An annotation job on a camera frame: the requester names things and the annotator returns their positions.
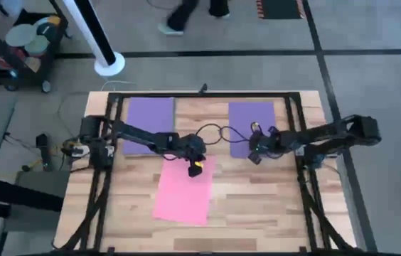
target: metal cart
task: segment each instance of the metal cart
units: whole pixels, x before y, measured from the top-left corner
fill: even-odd
[[[17,55],[14,54],[15,49],[8,46],[6,42],[0,39],[0,57],[2,57],[11,67],[11,70],[0,69],[0,85],[3,85],[9,91],[18,90],[22,85],[39,85],[44,93],[50,92],[51,85],[47,81],[50,69],[52,68],[52,62],[55,56],[55,52],[60,46],[61,39],[63,36],[71,38],[68,31],[68,20],[63,15],[60,7],[55,3],[55,0],[49,0],[56,14],[40,14],[30,13],[25,9],[22,10],[14,26],[19,24],[34,24],[42,18],[56,15],[60,18],[56,35],[47,47],[46,52],[40,57],[41,66],[35,72],[30,69]],[[0,4],[0,11],[7,15]]]

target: cart wheel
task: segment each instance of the cart wheel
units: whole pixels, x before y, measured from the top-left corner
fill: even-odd
[[[51,85],[48,81],[44,81],[43,85],[41,86],[41,91],[43,91],[44,93],[49,93],[50,89],[51,89]]]
[[[4,88],[10,92],[15,92],[18,90],[18,87],[15,85],[5,85]]]
[[[73,39],[73,34],[71,33],[70,27],[67,27],[65,30],[65,37],[68,39]]]

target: person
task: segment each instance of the person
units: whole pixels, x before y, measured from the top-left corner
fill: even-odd
[[[158,29],[167,36],[182,36],[189,17],[199,4],[199,0],[182,0],[167,18],[166,24],[160,23]],[[229,18],[228,0],[210,0],[208,13],[216,18]]]

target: table leg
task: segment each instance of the table leg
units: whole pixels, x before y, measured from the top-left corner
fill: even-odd
[[[63,198],[0,181],[0,202],[61,212]]]

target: doormat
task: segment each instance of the doormat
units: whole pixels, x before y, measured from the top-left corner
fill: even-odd
[[[305,18],[302,0],[256,0],[257,15],[263,19]]]

